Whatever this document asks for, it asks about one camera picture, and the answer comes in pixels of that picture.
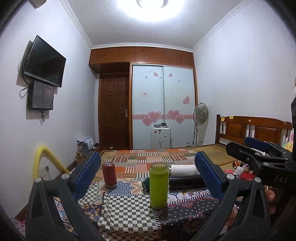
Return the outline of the green tumbler cup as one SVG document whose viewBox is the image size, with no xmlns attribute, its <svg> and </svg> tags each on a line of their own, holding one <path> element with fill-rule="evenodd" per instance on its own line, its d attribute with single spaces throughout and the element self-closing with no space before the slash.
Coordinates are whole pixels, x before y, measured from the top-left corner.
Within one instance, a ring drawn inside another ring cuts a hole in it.
<svg viewBox="0 0 296 241">
<path fill-rule="evenodd" d="M 149 170 L 150 204 L 153 209 L 164 209 L 168 203 L 169 169 L 164 162 L 155 162 Z"/>
</svg>

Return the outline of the red tumbler cup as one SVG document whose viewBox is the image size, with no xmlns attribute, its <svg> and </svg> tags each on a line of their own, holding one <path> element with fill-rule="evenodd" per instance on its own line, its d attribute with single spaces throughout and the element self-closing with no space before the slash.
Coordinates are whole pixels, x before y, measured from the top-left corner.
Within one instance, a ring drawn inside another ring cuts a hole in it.
<svg viewBox="0 0 296 241">
<path fill-rule="evenodd" d="M 115 165 L 112 162 L 102 164 L 103 177 L 107 188 L 115 188 L 117 185 Z"/>
</svg>

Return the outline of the wooden bed headboard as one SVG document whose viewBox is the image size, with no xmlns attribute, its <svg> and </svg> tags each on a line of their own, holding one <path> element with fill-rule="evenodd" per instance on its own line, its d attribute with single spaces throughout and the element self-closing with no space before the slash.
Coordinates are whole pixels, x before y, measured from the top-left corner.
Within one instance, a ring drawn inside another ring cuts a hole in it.
<svg viewBox="0 0 296 241">
<path fill-rule="evenodd" d="M 274 118 L 254 116 L 216 116 L 215 144 L 228 142 L 244 144 L 246 137 L 282 145 L 290 135 L 292 124 Z"/>
</svg>

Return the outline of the standing electric fan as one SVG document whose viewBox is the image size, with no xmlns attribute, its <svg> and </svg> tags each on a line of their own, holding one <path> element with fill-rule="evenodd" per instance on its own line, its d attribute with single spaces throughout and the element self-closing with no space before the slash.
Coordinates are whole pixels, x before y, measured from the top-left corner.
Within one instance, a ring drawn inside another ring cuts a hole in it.
<svg viewBox="0 0 296 241">
<path fill-rule="evenodd" d="M 205 103 L 200 102 L 194 109 L 193 120 L 195 123 L 194 135 L 196 138 L 195 145 L 202 146 L 206 136 L 208 126 L 209 110 Z"/>
</svg>

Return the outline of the black flask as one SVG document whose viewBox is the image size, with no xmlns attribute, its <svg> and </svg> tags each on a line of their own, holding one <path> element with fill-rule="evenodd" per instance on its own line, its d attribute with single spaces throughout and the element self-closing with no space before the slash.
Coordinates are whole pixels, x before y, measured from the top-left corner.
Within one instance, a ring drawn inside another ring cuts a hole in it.
<svg viewBox="0 0 296 241">
<path fill-rule="evenodd" d="M 184 177 L 170 177 L 169 189 L 170 190 L 183 190 L 194 188 L 206 188 L 206 184 L 200 174 Z"/>
</svg>

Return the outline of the white steel flask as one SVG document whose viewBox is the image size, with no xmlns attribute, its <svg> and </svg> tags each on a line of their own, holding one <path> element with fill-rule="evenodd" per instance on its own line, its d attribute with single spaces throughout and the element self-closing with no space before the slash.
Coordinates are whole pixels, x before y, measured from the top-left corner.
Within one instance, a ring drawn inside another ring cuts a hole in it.
<svg viewBox="0 0 296 241">
<path fill-rule="evenodd" d="M 198 174 L 198 170 L 193 164 L 171 165 L 169 171 L 171 177 L 186 177 Z"/>
</svg>

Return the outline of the patchwork patterned tablecloth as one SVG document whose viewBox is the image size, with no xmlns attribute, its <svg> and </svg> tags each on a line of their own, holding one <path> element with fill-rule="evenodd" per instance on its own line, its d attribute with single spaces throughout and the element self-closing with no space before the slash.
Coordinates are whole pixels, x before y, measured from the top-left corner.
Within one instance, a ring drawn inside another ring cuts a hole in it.
<svg viewBox="0 0 296 241">
<path fill-rule="evenodd" d="M 114 189 L 92 182 L 78 204 L 105 240 L 191 240 L 219 201 L 206 188 L 170 191 L 155 210 L 141 179 L 118 179 Z"/>
</svg>

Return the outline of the clothes pile on floor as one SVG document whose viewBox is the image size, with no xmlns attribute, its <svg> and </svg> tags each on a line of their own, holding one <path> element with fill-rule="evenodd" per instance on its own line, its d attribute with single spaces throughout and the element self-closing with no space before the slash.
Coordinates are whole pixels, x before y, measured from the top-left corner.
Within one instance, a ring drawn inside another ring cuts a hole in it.
<svg viewBox="0 0 296 241">
<path fill-rule="evenodd" d="M 95 143 L 92 137 L 86 137 L 82 140 L 77 140 L 77 156 L 85 158 L 90 151 L 95 150 Z"/>
</svg>

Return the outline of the white small cabinet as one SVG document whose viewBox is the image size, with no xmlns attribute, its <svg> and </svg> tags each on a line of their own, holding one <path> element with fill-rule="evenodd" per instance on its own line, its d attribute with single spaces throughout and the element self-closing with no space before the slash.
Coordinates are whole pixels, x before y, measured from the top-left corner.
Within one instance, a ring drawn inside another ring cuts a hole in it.
<svg viewBox="0 0 296 241">
<path fill-rule="evenodd" d="M 151 129 L 151 149 L 165 150 L 171 148 L 171 128 L 166 123 L 154 125 Z"/>
</svg>

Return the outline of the striped patchwork bed quilt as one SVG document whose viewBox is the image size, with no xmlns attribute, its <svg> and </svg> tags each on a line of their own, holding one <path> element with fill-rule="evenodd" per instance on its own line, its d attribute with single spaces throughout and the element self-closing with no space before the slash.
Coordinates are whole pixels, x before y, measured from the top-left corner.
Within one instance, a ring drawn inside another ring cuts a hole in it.
<svg viewBox="0 0 296 241">
<path fill-rule="evenodd" d="M 189 148 L 166 150 L 119 150 L 102 151 L 101 161 L 115 166 L 116 178 L 145 179 L 149 176 L 151 165 L 164 162 L 168 166 L 194 163 L 196 151 Z"/>
</svg>

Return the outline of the frosted sliding wardrobe doors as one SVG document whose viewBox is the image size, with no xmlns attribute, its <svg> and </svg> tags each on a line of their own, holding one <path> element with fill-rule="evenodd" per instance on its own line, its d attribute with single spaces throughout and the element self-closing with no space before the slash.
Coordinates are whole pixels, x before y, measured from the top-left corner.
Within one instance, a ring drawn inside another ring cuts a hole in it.
<svg viewBox="0 0 296 241">
<path fill-rule="evenodd" d="M 151 129 L 160 123 L 171 128 L 171 148 L 192 146 L 195 106 L 193 69 L 133 65 L 132 147 L 151 149 Z"/>
</svg>

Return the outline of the dark teal faceted mug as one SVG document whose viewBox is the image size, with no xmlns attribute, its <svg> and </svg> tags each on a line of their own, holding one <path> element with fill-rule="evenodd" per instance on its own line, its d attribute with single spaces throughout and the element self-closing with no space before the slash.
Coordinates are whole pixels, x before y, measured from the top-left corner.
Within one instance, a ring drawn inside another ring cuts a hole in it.
<svg viewBox="0 0 296 241">
<path fill-rule="evenodd" d="M 149 188 L 149 178 L 146 178 L 144 181 L 142 181 L 142 188 L 145 194 L 149 194 L 150 188 Z"/>
</svg>

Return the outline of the brown wooden door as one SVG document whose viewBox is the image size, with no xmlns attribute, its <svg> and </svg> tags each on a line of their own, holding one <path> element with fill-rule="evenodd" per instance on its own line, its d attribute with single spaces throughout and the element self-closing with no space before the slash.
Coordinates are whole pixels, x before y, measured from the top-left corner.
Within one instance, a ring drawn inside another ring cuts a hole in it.
<svg viewBox="0 0 296 241">
<path fill-rule="evenodd" d="M 129 147 L 128 74 L 102 74 L 99 80 L 98 127 L 100 145 L 105 150 Z"/>
</svg>

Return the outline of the round ceiling lamp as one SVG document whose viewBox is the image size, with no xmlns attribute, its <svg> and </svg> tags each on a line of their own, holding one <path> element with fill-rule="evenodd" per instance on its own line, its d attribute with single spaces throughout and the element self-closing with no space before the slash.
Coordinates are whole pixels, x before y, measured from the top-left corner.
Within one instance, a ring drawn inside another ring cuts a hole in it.
<svg viewBox="0 0 296 241">
<path fill-rule="evenodd" d="M 160 9 L 168 4 L 168 0 L 137 0 L 137 4 L 143 9 Z"/>
</svg>

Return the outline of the small black wall monitor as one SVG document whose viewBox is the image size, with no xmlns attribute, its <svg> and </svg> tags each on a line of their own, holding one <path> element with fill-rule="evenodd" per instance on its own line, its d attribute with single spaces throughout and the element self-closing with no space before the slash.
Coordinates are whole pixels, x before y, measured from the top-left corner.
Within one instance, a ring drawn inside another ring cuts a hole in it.
<svg viewBox="0 0 296 241">
<path fill-rule="evenodd" d="M 33 81 L 29 87 L 27 108 L 29 110 L 53 110 L 54 87 Z"/>
</svg>

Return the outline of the black wall television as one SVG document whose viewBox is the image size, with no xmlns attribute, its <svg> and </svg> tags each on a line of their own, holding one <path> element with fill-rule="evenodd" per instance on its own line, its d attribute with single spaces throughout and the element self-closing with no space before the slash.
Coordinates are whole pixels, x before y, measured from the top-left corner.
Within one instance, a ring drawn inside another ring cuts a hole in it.
<svg viewBox="0 0 296 241">
<path fill-rule="evenodd" d="M 36 35 L 23 73 L 54 87 L 62 87 L 66 58 Z"/>
</svg>

